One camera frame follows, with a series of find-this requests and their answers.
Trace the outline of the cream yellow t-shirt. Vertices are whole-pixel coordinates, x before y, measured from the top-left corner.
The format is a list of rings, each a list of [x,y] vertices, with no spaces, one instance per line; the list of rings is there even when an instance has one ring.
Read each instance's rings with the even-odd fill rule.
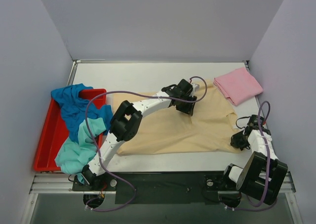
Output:
[[[192,116],[174,107],[161,109],[142,119],[136,136],[125,142],[117,155],[154,155],[166,153],[213,152],[239,153],[230,145],[231,137],[238,132],[237,120],[231,104],[210,80],[199,81]]]

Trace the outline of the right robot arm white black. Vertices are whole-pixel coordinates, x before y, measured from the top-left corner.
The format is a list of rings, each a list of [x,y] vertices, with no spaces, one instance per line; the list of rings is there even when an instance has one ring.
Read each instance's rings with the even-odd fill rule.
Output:
[[[288,166],[276,156],[269,130],[252,130],[249,136],[244,132],[238,135],[250,145],[252,155],[243,168],[229,164],[220,177],[220,183],[226,189],[239,191],[247,198],[258,200],[258,203],[251,204],[254,207],[272,205],[277,199]]]

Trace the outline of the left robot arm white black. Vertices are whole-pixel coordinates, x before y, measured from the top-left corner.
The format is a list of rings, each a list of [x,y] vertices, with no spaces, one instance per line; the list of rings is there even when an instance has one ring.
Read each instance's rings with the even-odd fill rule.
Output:
[[[177,85],[164,87],[152,96],[143,95],[137,102],[123,101],[110,121],[104,144],[97,147],[94,158],[82,169],[84,185],[90,190],[101,186],[100,176],[106,172],[110,160],[125,142],[136,136],[146,116],[172,106],[184,114],[193,115],[198,88],[198,84],[182,79]]]

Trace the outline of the folded pink t-shirt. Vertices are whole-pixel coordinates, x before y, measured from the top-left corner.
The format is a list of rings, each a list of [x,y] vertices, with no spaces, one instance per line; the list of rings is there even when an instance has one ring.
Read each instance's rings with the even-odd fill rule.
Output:
[[[214,78],[214,85],[234,106],[255,97],[263,88],[245,67]]]

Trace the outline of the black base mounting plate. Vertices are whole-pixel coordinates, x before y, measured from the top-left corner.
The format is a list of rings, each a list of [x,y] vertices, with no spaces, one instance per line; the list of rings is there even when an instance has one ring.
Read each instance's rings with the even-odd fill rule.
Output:
[[[93,186],[73,181],[73,191],[85,192],[84,201],[94,198],[89,192],[104,196],[115,192],[115,204],[191,204],[215,205],[221,202],[230,207],[240,204],[242,194],[231,181],[223,178],[222,171],[117,173],[122,179],[103,174]]]

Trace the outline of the blue t-shirt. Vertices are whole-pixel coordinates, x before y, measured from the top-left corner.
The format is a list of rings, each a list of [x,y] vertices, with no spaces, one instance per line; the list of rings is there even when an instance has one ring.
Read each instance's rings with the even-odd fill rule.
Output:
[[[78,142],[80,124],[86,117],[90,119],[102,118],[105,125],[103,134],[108,133],[110,120],[113,116],[110,105],[106,104],[105,89],[94,89],[84,84],[71,85],[51,91],[60,109],[61,117],[69,131],[71,141]]]

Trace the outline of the teal t-shirt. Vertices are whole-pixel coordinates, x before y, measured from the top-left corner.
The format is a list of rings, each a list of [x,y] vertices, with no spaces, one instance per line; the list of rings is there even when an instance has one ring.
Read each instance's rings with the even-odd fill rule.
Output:
[[[82,169],[96,155],[97,149],[92,140],[101,133],[106,131],[106,125],[102,118],[87,119],[79,125],[77,141],[67,138],[62,144],[57,156],[55,164],[65,174],[77,175],[80,183],[84,183]]]

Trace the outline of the red plastic bin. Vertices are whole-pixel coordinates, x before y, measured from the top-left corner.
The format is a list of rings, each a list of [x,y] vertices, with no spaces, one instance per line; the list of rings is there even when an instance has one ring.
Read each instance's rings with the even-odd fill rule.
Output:
[[[101,146],[102,136],[103,133],[97,137],[91,137],[96,148]],[[35,156],[34,170],[37,172],[61,171],[55,164],[55,158],[67,138],[69,138],[69,131],[61,117],[61,109],[51,98]]]

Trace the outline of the aluminium rail frame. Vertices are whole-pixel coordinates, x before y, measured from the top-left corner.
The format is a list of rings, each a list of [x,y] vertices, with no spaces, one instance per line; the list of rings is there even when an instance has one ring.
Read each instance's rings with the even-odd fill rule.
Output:
[[[73,63],[69,84],[83,83],[107,90],[136,92],[156,91],[163,83],[176,79],[200,76],[214,79],[238,68],[244,62],[107,62],[78,60]],[[171,153],[158,155],[115,155],[109,164],[114,172],[182,172],[221,171],[229,163],[243,166],[250,152]],[[300,224],[291,175],[287,175],[276,206],[267,211],[226,211],[223,207],[191,205],[131,206],[110,212],[109,217],[85,211],[79,204],[80,192],[72,191],[65,174],[36,173],[30,193],[34,196],[30,212],[31,223],[122,223],[130,214],[133,223],[209,223],[209,224]]]

